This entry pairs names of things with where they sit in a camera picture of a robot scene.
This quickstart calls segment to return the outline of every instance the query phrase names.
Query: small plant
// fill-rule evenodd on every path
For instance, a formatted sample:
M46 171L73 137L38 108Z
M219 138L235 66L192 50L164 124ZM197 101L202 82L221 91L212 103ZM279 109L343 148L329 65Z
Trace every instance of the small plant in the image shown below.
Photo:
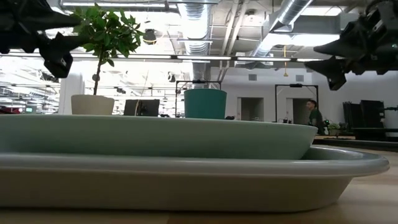
M135 52L141 45L143 33L138 30L140 24L136 23L134 17L127 18L122 10L119 17L113 11L102 10L97 3L85 11L76 8L72 16L81 19L81 24L73 31L88 40L82 47L86 52L94 51L93 55L99 59L94 85L94 95L96 95L101 66L108 63L114 67L111 58L118 57L117 51L126 58L130 51Z
M328 125L329 130L340 130L340 125L336 123L331 123Z

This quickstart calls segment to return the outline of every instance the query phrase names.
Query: teal container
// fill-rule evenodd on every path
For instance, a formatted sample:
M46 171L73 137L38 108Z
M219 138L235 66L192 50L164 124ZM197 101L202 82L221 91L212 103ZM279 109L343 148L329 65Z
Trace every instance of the teal container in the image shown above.
M226 92L214 89L192 89L184 92L185 117L224 119Z

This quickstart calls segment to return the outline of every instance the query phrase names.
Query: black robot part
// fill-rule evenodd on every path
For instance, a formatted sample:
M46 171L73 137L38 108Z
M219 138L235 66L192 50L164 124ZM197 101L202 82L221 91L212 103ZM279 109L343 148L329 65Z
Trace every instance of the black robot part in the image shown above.
M33 53L39 49L50 73L56 78L66 78L73 62L70 51L87 40L61 33L49 39L44 31L79 24L77 18L54 12L46 0L1 0L0 53L8 54L10 49Z
M338 40L313 49L332 55L328 60L305 63L326 76L331 90L340 89L349 72L362 75L376 71L383 75L398 70L398 1L373 1L357 21L346 26Z

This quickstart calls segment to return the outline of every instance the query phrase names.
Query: person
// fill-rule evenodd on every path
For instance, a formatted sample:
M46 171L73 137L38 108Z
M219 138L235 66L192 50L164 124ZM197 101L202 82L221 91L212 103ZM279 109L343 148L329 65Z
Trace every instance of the person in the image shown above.
M311 111L309 125L318 128L318 134L325 135L325 129L323 128L322 114L317 108L317 102L315 100L307 101L307 108Z

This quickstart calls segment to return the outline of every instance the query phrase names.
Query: wooden table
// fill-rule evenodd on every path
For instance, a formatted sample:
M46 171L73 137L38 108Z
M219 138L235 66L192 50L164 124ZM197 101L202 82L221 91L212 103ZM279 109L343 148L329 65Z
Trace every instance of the wooden table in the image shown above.
M382 154L388 158L391 163L390 170L381 175L354 179L336 204L311 212L263 214L0 210L0 224L396 224L398 223L398 153L366 152Z

